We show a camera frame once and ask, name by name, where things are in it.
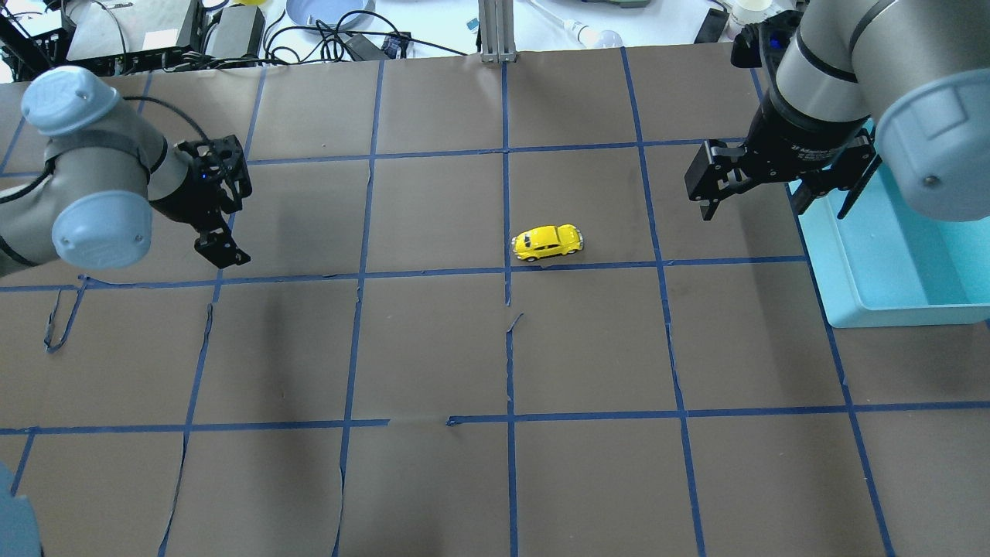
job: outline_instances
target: table surface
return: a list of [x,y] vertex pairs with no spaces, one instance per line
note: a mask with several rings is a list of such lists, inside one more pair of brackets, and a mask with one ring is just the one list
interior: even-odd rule
[[[253,261],[156,216],[129,269],[0,279],[46,554],[985,553],[990,329],[833,330],[782,185],[685,198],[758,102],[728,46],[109,79],[242,138]],[[24,86],[0,188],[42,164]],[[584,251],[513,261],[565,222]]]
[[[719,9],[712,0],[652,0],[642,8],[620,8],[606,3],[581,2],[579,0],[541,0],[551,12],[561,19],[575,19],[597,29],[611,29],[623,38],[627,47],[651,45],[688,45],[701,27],[710,8]],[[229,0],[206,0],[207,7],[224,6]],[[467,28],[467,22],[478,17],[477,3],[473,0],[377,0],[374,9],[387,17],[401,31],[409,31],[421,39],[465,53],[475,52],[476,36]],[[91,7],[90,0],[71,0],[68,12],[77,15]],[[42,0],[9,0],[11,11],[23,12],[44,9]],[[774,9],[788,9],[794,0],[774,0]],[[282,14],[285,0],[268,0],[261,6],[265,22],[270,24]],[[514,4],[516,48],[518,51],[569,51],[582,50],[556,24],[550,22],[526,0]],[[286,17],[273,31],[292,25]],[[367,31],[385,32],[390,28],[372,19],[365,26]],[[276,46],[286,46],[308,53],[317,43],[317,36],[304,31],[285,32],[279,36]],[[288,53],[281,55],[294,59]],[[413,57],[451,56],[450,53],[426,46],[415,46]],[[10,81],[10,69],[0,64],[0,82]]]

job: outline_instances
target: gray robot arm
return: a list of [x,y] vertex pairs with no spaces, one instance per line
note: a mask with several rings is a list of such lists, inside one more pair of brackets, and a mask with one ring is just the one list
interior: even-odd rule
[[801,16],[737,40],[733,63],[766,66],[771,83],[745,141],[706,141],[685,174],[703,218],[731,195],[795,179],[799,212],[849,191],[842,217],[879,157],[916,211],[990,215],[990,3],[818,0]]
[[250,261],[222,215],[251,192],[234,136],[172,147],[73,66],[39,76],[22,111],[50,141],[40,182],[0,191],[0,277],[59,257],[84,269],[135,263],[150,247],[152,208],[192,225],[194,249],[217,267]]

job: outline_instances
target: blue tape grid line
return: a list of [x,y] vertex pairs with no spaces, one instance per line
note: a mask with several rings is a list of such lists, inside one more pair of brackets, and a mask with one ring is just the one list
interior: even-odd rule
[[[506,119],[503,120],[503,129],[508,125]],[[509,155],[514,153],[547,153],[547,152],[557,152],[557,151],[590,151],[590,150],[602,150],[602,149],[631,149],[639,145],[644,147],[671,147],[677,145],[699,145],[702,141],[701,139],[679,139],[679,140],[657,140],[657,141],[642,141],[642,142],[624,142],[624,143],[593,143],[593,144],[574,144],[574,145],[546,145],[546,146],[527,146],[527,147],[512,147],[506,143],[508,138],[503,138],[502,147],[498,149],[462,149],[453,151],[420,151],[420,152],[409,152],[409,153],[381,153],[376,154],[376,159],[425,159],[433,157],[471,157],[479,155]],[[741,142],[744,138],[723,138],[723,141],[727,143],[737,143]],[[257,161],[248,161],[247,165],[249,167],[265,167],[271,165],[303,165],[311,163],[339,163],[343,161],[367,161],[370,159],[369,155],[332,155],[327,157],[300,157],[291,159],[259,159]]]
[[640,108],[636,101],[636,88],[633,85],[633,73],[629,66],[629,56],[626,48],[619,48],[622,55],[623,70],[626,74],[626,86],[629,89],[629,102],[633,110],[633,123],[636,126],[636,142],[640,155],[640,172],[643,177],[643,199],[645,201],[646,217],[649,222],[649,238],[653,243],[653,255],[655,258],[656,278],[659,284],[660,303],[663,307],[663,328],[667,341],[667,353],[670,358],[671,380],[674,386],[674,398],[677,403],[677,411],[681,412],[681,448],[684,453],[684,471],[687,481],[688,497],[691,501],[691,518],[694,522],[695,543],[698,547],[698,555],[705,557],[705,534],[701,523],[701,508],[698,505],[698,490],[694,477],[694,458],[691,454],[691,438],[688,432],[687,415],[684,409],[684,393],[681,391],[680,382],[677,379],[677,359],[674,356],[673,337],[670,332],[670,304],[667,298],[666,273],[663,269],[663,255],[660,251],[659,237],[656,234],[656,218],[653,212],[653,199],[649,187],[649,171],[646,165],[646,149],[643,142],[643,126],[640,120]]
[[[760,102],[762,102],[763,90],[760,86],[759,76],[756,74],[756,69],[751,68],[749,70],[749,75],[752,77],[753,87],[756,89],[756,96],[759,98]],[[785,186],[784,190],[786,191],[789,199],[791,196],[790,188]],[[801,228],[801,222],[798,219],[797,213],[793,211],[793,208],[792,214],[794,216],[794,225],[798,229],[798,237],[801,239],[801,249],[805,256],[808,256],[808,245],[805,243],[804,230]],[[845,379],[845,368],[842,365],[842,356],[839,353],[839,345],[836,343],[835,331],[829,323],[829,318],[825,313],[825,305],[822,302],[822,292],[818,288],[818,278],[815,276],[815,268],[811,265],[810,258],[808,259],[808,272],[811,274],[812,286],[815,288],[815,298],[818,300],[819,311],[822,314],[822,324],[825,327],[826,336],[829,338],[829,348],[832,351],[832,359],[836,365],[836,374],[839,378],[842,398],[845,400],[845,411],[849,416],[849,426],[852,429],[852,437],[855,440],[856,451],[859,453],[859,461],[863,469],[863,477],[866,481],[866,488],[869,491],[870,502],[873,505],[873,514],[876,517],[880,539],[883,541],[883,548],[887,557],[894,557],[894,544],[890,539],[890,531],[887,529],[887,520],[883,514],[883,506],[880,503],[880,495],[876,491],[876,482],[873,480],[873,471],[869,464],[869,456],[866,454],[866,444],[863,442],[862,431],[859,429],[859,418],[856,416],[858,411],[871,411],[860,410],[859,408],[868,408],[870,406],[857,407],[852,401],[852,395],[849,392],[849,387]]]
[[[508,251],[508,238],[506,239],[506,251]],[[664,267],[686,267],[699,265],[756,265],[775,263],[804,263],[808,259],[805,256],[779,256],[760,258],[720,258],[720,259],[693,259],[693,260],[665,260],[660,263]],[[653,261],[630,261],[630,262],[609,262],[609,263],[578,263],[578,264],[557,264],[557,265],[515,265],[511,267],[512,273],[539,273],[544,271],[592,271],[600,269],[640,269],[652,268],[656,265]],[[455,269],[424,269],[410,271],[382,271],[364,273],[365,279],[403,279],[409,277],[440,277],[450,275],[496,275],[504,274],[505,267],[475,267],[475,268],[455,268]],[[355,280],[361,277],[361,273],[340,273],[337,275],[286,275],[274,277],[242,277],[242,278],[220,278],[220,283],[227,284],[251,284],[251,283],[273,283],[273,282],[313,282],[323,280]],[[86,288],[92,290],[106,289],[129,289],[129,288],[198,288],[205,286],[215,286],[216,279],[211,280],[179,280],[164,282],[105,282],[99,278],[88,277]],[[78,288],[74,284],[41,284],[23,286],[0,286],[0,293],[3,292],[34,292],[34,291],[55,291]]]
[[14,481],[10,484],[11,497],[17,494],[17,489],[21,486],[21,478],[24,477],[24,468],[28,466],[28,457],[31,456],[31,447],[35,444],[35,434],[29,433],[28,439],[24,442],[24,450],[21,452],[21,462],[17,464],[17,472],[14,473]]
[[[509,250],[510,183],[509,183],[509,64],[502,62],[502,217],[504,221],[503,247],[505,249],[505,304],[512,304],[512,254]],[[516,492],[516,385],[514,379],[513,330],[522,313],[516,316],[505,331],[505,394],[506,394],[506,466],[509,491],[509,554],[519,557],[519,505]]]
[[[952,410],[990,410],[990,400],[957,400],[950,402],[888,402],[882,404],[856,404],[856,413],[882,412],[926,412]],[[513,419],[523,421],[584,421],[607,419],[679,419],[687,416],[689,419],[703,417],[744,417],[744,416],[777,416],[777,415],[807,415],[807,414],[841,414],[848,412],[843,405],[830,406],[769,406],[754,408],[702,408],[680,410],[619,410],[605,412],[548,412],[536,414],[514,414]],[[468,423],[504,423],[508,421],[507,414],[482,415],[453,415],[446,425],[461,425]],[[343,420],[309,420],[309,421],[261,421],[261,422],[232,422],[232,423],[194,423],[188,426],[189,431],[267,431],[273,429],[339,429],[344,427]],[[384,427],[390,423],[388,419],[352,419],[350,427]],[[82,426],[33,426],[21,428],[0,428],[0,436],[29,436],[29,435],[93,435],[101,433],[179,433],[186,429],[182,423],[148,424],[148,425],[82,425]]]
[[[24,117],[22,116],[20,122],[17,123],[17,129],[14,130],[13,137],[10,138],[10,145],[7,146],[7,153],[4,153],[3,161],[0,161],[0,175],[6,175],[3,174],[3,171],[7,168],[7,163],[10,161],[10,156],[14,154],[14,147],[17,145],[17,140],[21,138],[21,131],[23,129],[24,129]],[[32,172],[29,173],[28,175],[37,176],[38,173]]]
[[341,530],[344,524],[345,486],[347,485],[347,452],[350,447],[350,424],[354,407],[354,383],[357,376],[358,341],[361,333],[361,309],[364,305],[364,281],[367,274],[368,240],[371,230],[371,202],[374,193],[375,159],[378,151],[378,122],[381,114],[382,80],[385,73],[385,62],[378,63],[378,77],[375,85],[374,117],[371,122],[371,146],[368,157],[368,187],[364,196],[364,227],[361,232],[361,259],[357,272],[357,300],[354,303],[354,322],[350,331],[350,362],[347,365],[347,394],[344,406],[344,431],[341,436],[341,516],[337,525],[337,536],[334,540],[333,557],[338,557],[341,550]]
[[[388,419],[353,419],[350,427],[384,427]],[[338,429],[344,427],[340,419],[306,421],[256,421],[221,423],[163,423],[147,425],[78,425],[78,426],[31,426],[2,428],[0,436],[16,435],[95,435],[102,433],[181,433],[199,431],[269,431],[275,429]]]

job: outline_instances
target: plastic tray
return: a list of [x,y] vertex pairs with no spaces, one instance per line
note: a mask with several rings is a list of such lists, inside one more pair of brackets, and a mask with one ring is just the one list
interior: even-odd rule
[[990,318],[990,218],[940,222],[914,212],[886,166],[843,219],[833,191],[800,217],[834,327],[976,323]]

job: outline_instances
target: toy car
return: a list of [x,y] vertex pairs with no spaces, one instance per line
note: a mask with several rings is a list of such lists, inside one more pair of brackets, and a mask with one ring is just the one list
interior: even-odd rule
[[584,249],[584,237],[573,224],[541,226],[509,241],[517,259],[533,262],[553,256],[566,256]]

